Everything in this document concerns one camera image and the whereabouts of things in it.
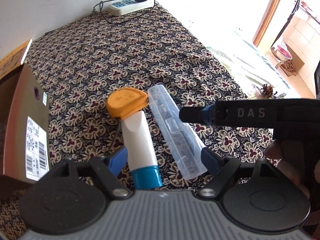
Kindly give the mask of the person's right hand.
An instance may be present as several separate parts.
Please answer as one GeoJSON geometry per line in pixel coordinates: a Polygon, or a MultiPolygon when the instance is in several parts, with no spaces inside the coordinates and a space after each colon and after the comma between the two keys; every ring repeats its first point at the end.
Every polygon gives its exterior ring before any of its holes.
{"type": "Polygon", "coordinates": [[[304,146],[297,140],[275,140],[265,149],[264,155],[271,160],[278,160],[279,169],[291,180],[314,204],[313,209],[319,210],[319,186],[312,189],[306,185],[306,173],[310,171],[305,167],[304,146]]]}

